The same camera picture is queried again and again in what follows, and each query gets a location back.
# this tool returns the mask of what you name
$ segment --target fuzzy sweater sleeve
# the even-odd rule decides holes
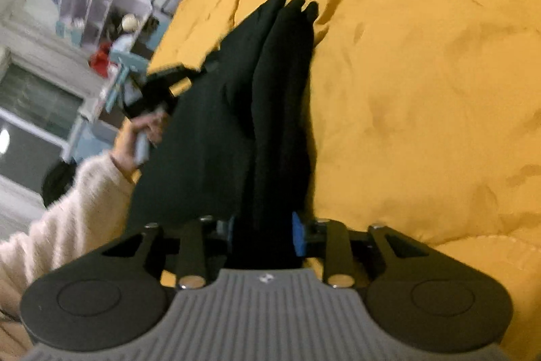
[[[0,244],[0,278],[22,294],[38,277],[114,239],[132,190],[108,153],[86,160],[72,189],[31,224],[28,234]]]

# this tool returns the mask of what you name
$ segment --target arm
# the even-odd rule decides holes
[[[118,236],[133,190],[135,140],[145,131],[161,140],[164,114],[134,119],[112,152],[85,161],[75,185],[28,234],[14,234],[0,244],[0,281],[22,292],[38,277],[96,249]]]

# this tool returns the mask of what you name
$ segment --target folded black garment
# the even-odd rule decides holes
[[[291,214],[310,172],[300,110],[317,4],[285,2],[268,0],[232,30],[207,58],[217,69],[179,97],[135,188],[129,230],[234,218],[245,232],[238,247],[294,255]]]

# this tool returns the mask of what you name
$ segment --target bed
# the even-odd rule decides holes
[[[183,0],[150,71],[197,67],[265,0]],[[513,359],[541,351],[541,3],[320,5],[307,133],[313,214],[384,222],[503,283]]]

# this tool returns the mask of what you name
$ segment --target metal pin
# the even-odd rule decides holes
[[[200,275],[185,275],[180,277],[179,288],[180,289],[199,289],[204,287],[207,281]]]
[[[351,288],[355,284],[355,279],[347,274],[333,274],[327,283],[333,288]]]

